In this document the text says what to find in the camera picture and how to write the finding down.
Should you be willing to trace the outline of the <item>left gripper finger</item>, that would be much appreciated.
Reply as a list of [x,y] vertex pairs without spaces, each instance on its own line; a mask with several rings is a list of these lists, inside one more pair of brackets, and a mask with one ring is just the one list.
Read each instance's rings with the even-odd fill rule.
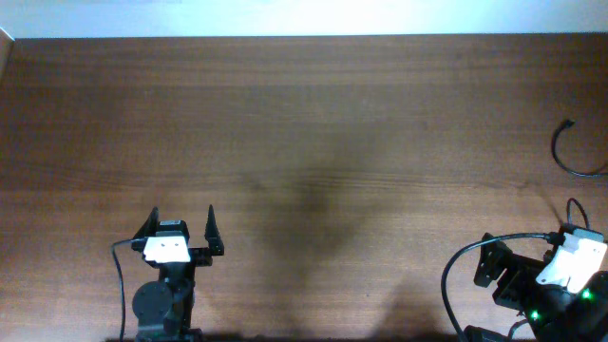
[[208,218],[205,225],[204,238],[208,243],[211,256],[218,257],[224,255],[224,244],[219,233],[215,211],[212,205],[209,205],[208,208]]
[[154,207],[142,227],[133,236],[133,239],[148,238],[156,235],[159,225],[159,208]]

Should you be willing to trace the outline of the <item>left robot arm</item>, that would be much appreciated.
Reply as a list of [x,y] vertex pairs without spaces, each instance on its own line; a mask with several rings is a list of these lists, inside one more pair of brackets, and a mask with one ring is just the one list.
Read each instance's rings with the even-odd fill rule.
[[224,254],[213,207],[208,208],[204,229],[205,247],[190,247],[187,223],[161,220],[158,208],[132,238],[131,249],[159,271],[156,280],[143,284],[132,299],[138,319],[137,341],[196,342],[204,339],[191,326],[195,304],[196,269],[210,267],[214,257]]

